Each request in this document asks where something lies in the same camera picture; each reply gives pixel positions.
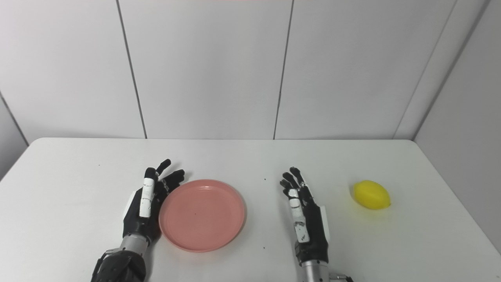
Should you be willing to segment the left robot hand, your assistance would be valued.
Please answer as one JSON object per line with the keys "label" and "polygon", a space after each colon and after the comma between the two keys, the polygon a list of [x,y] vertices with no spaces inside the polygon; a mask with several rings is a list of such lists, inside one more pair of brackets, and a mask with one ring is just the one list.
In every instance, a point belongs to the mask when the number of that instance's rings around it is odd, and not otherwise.
{"label": "left robot hand", "polygon": [[171,165],[165,159],[157,168],[148,167],[144,173],[143,187],[134,193],[131,204],[123,219],[123,237],[139,235],[152,243],[159,238],[159,213],[162,204],[181,182],[186,172],[177,170],[162,177],[162,173]]}

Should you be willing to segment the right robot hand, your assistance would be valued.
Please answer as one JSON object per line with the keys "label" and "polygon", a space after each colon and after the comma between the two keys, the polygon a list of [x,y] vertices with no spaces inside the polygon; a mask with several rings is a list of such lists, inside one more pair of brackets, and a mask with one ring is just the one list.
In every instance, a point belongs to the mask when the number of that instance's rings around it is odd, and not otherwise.
{"label": "right robot hand", "polygon": [[315,202],[298,168],[290,167],[282,177],[280,185],[292,212],[296,234],[294,249],[299,264],[310,260],[328,263],[329,243],[321,207]]}

